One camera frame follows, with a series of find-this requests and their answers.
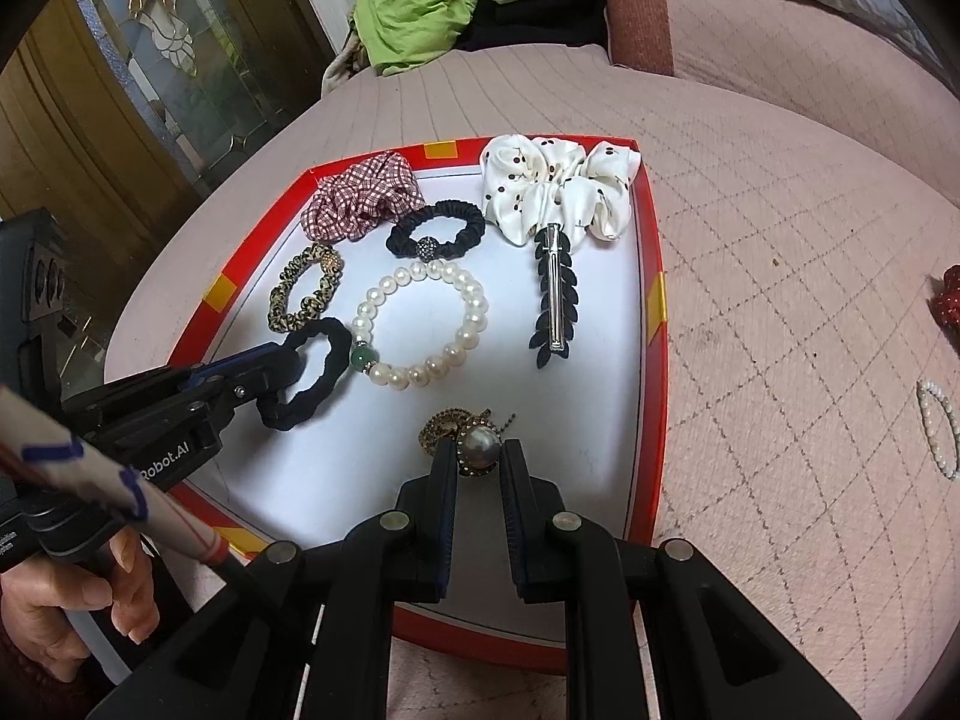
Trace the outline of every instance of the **screw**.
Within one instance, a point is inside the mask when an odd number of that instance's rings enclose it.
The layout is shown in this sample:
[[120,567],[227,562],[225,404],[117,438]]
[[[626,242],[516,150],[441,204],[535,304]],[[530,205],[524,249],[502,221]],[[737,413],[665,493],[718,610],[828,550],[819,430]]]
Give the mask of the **screw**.
[[267,560],[277,565],[291,562],[296,557],[296,544],[293,541],[274,541],[267,547]]
[[557,512],[553,515],[553,527],[558,531],[578,531],[584,522],[573,512]]
[[673,557],[674,560],[680,560],[681,562],[693,557],[693,547],[690,546],[689,541],[684,541],[683,538],[671,538],[670,541],[666,542],[664,552],[669,557]]
[[402,531],[410,524],[407,512],[384,512],[380,516],[380,526],[385,531]]

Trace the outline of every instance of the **green bead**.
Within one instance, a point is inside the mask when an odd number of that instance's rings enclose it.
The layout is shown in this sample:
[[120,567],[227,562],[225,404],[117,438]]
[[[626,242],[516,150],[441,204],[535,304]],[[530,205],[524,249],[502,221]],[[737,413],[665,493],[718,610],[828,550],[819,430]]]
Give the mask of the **green bead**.
[[361,373],[366,372],[367,368],[376,362],[380,362],[380,353],[372,346],[367,346],[366,343],[354,346],[350,353],[350,367],[359,370]]

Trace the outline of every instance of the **yellow tape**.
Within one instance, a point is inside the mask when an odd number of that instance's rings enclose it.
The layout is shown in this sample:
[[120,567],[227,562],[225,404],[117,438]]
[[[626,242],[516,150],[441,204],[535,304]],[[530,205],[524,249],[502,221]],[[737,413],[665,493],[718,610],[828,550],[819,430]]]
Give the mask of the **yellow tape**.
[[220,274],[217,276],[217,280],[213,282],[213,286],[203,296],[203,302],[219,314],[224,308],[227,308],[227,303],[236,291],[237,285],[224,274]]
[[647,293],[647,346],[654,340],[661,324],[666,322],[666,288],[664,272],[654,276],[654,283]]
[[438,141],[437,143],[424,143],[424,156],[427,159],[456,159],[457,142]]
[[215,528],[217,533],[230,542],[230,546],[244,555],[259,555],[267,548],[267,542],[246,528]]

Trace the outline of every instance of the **person's hand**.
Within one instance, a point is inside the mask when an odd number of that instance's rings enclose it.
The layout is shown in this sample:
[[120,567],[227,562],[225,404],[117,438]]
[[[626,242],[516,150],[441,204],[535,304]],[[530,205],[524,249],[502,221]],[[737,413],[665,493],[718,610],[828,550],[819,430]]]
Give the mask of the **person's hand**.
[[112,604],[114,627],[137,644],[160,622],[150,557],[138,533],[123,528],[109,546],[117,565],[108,580],[39,555],[0,575],[0,617],[7,636],[61,682],[72,682],[90,655],[61,610],[93,611]]

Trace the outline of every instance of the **gold brooch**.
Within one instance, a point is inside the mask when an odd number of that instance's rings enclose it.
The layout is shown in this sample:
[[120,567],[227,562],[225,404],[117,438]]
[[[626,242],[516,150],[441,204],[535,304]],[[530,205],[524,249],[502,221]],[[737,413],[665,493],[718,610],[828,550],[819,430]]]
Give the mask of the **gold brooch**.
[[504,426],[498,428],[491,422],[490,415],[490,409],[478,415],[466,409],[444,409],[427,420],[419,432],[419,444],[432,458],[440,439],[453,439],[457,445],[460,474],[484,476],[496,468],[503,433],[517,416],[513,413]]

